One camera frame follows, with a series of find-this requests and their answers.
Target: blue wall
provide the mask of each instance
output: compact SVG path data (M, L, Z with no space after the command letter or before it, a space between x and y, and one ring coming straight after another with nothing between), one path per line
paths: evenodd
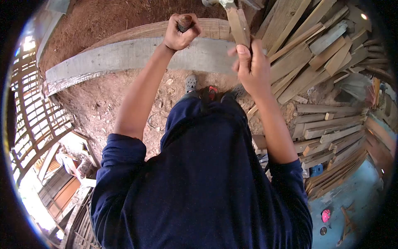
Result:
M312 247L314 249L336 248L345 225L344 215L340 207L348 208L353 202L355 202L355 211L347 211L347 214L351 222L356 225L357 230L349 234L339 248L355 247L378 213L381 205L381 190L382 182L374 166L368 160L365 160L342 185L323 197L310 202L309 207L314 224ZM329 228L328 223L322 222L321 213L324 209L329 209L332 212L329 219L331 228ZM324 236L320 234L322 227L327 228L327 233Z

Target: wooden lattice wall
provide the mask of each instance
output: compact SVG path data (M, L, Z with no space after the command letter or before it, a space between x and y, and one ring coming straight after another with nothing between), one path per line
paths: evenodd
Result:
M17 186L27 171L60 138L73 130L65 111L41 94L36 67L36 46L25 37L16 51L11 88L17 109L15 147L11 151Z

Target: dirt ground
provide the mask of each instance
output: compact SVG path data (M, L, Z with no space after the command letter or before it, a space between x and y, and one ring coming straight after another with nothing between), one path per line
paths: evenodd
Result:
M139 69L126 70L76 84L59 92L56 96L59 103L70 113L77 130L88 136L92 141L92 147L96 156L101 158L101 151L106 145L107 136L112 132L117 111L129 84L133 82L140 72ZM199 80L199 88L213 85L219 93L232 89L239 83L236 76L216 73L193 72L186 70L167 70L156 95L150 119L144 129L144 144L147 148L146 159L159 153L160 139L164 134L167 116L174 104L184 94L184 79L190 74L196 74ZM314 94L313 90L310 103L331 102L335 94ZM247 112L254 105L254 101L248 95L239 101ZM297 116L295 101L289 101L281 106L281 112L285 117L288 127L293 133L292 120ZM258 112L249 119L249 127L252 134L263 134L263 127Z
M77 0L54 29L41 56L41 76L85 48L126 29L166 21L174 13L226 20L221 5L205 7L201 0Z

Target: navy blue shirt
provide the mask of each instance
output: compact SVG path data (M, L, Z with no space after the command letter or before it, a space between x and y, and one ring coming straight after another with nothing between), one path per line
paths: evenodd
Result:
M169 114L161 153L110 134L92 194L105 248L311 248L312 220L299 161L258 163L245 117L190 98Z

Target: sleeve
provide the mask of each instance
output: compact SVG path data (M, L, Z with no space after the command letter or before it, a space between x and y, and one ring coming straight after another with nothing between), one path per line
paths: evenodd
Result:
M90 209L94 233L103 246L115 246L115 235L126 232L121 211L131 185L145 165L145 155L141 140L119 134L108 136Z
M278 193L290 214L296 245L300 248L312 246L312 218L308 209L308 197L304 189L300 161L274 164L269 167L272 186Z

